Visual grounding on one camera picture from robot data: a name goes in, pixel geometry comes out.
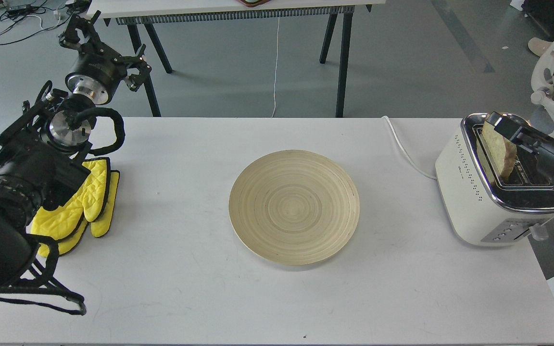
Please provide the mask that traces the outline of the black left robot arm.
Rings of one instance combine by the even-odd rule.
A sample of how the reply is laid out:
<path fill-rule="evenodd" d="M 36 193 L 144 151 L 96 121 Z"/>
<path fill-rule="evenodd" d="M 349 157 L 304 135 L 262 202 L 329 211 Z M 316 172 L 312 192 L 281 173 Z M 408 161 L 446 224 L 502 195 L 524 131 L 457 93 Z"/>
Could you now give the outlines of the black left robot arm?
<path fill-rule="evenodd" d="M 73 14 L 59 35 L 60 46 L 78 52 L 64 79 L 67 90 L 45 83 L 33 105 L 23 103 L 18 120 L 0 134 L 0 301 L 29 305 L 9 294 L 59 296 L 76 309 L 41 303 L 70 315 L 84 315 L 84 297 L 54 278 L 59 249 L 55 239 L 26 231 L 40 208 L 55 210 L 89 176 L 87 155 L 108 155 L 125 142 L 125 123 L 107 108 L 121 82 L 137 91 L 150 76 L 145 45 L 123 56 L 101 41 L 91 18 Z"/>

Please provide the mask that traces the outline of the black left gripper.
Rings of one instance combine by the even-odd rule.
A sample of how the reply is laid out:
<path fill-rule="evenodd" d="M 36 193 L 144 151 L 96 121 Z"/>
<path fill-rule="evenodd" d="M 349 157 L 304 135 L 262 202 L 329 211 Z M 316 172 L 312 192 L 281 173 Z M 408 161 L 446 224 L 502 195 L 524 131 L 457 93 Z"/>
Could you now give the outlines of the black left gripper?
<path fill-rule="evenodd" d="M 110 103 L 121 81 L 130 91 L 137 92 L 152 71 L 145 59 L 145 44 L 133 56 L 106 51 L 106 44 L 94 27 L 100 15 L 101 11 L 91 18 L 73 14 L 59 35 L 62 48 L 78 52 L 78 59 L 65 78 L 66 87 L 73 94 L 88 97 L 95 105 Z"/>

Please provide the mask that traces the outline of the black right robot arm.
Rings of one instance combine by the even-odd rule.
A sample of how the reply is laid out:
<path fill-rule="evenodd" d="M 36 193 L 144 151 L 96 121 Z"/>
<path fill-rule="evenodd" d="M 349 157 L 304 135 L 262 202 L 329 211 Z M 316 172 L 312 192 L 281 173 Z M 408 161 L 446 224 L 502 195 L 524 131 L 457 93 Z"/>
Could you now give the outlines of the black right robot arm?
<path fill-rule="evenodd" d="M 536 156 L 536 170 L 554 186 L 554 138 L 516 115 L 491 112 L 485 121 L 506 140 Z"/>

